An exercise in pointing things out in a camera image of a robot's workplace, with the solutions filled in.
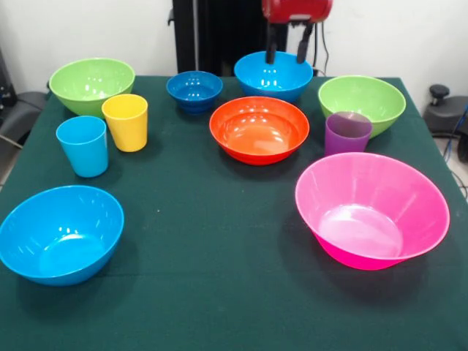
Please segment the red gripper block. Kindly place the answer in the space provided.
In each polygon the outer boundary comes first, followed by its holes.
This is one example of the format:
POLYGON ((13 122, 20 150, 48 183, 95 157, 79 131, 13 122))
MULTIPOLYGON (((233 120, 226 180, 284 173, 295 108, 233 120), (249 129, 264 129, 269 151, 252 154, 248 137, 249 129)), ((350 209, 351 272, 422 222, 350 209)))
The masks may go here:
POLYGON ((267 64, 275 62, 279 36, 279 26, 275 23, 306 21, 311 23, 305 25, 296 56, 298 64, 305 62, 314 23, 324 21, 329 16, 332 6, 332 0, 262 0, 263 15, 269 21, 266 32, 265 62, 267 64))

